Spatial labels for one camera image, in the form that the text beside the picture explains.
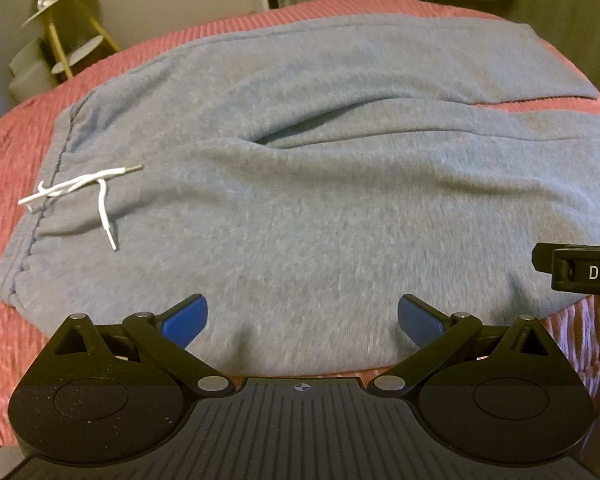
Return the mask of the grey sweatpants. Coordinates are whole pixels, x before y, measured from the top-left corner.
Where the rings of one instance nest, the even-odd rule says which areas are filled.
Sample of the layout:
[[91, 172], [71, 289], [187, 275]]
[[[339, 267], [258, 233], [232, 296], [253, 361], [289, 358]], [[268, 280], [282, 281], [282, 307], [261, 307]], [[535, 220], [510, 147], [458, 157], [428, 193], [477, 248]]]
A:
[[183, 44], [62, 112], [47, 183], [121, 167], [19, 221], [0, 299], [41, 332], [208, 300], [195, 356], [233, 375], [390, 366], [407, 292], [489, 324], [576, 296], [539, 242], [600, 245], [600, 115], [483, 105], [592, 98], [524, 25], [324, 18]]

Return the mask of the grey round pouf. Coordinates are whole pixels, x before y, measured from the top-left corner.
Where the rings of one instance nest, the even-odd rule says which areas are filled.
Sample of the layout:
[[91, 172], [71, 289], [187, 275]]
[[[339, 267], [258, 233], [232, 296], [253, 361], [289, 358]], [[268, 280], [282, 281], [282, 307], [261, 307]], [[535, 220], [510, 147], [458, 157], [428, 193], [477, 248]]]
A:
[[58, 86], [43, 52], [42, 41], [35, 38], [22, 47], [9, 62], [12, 81], [8, 88], [17, 103]]

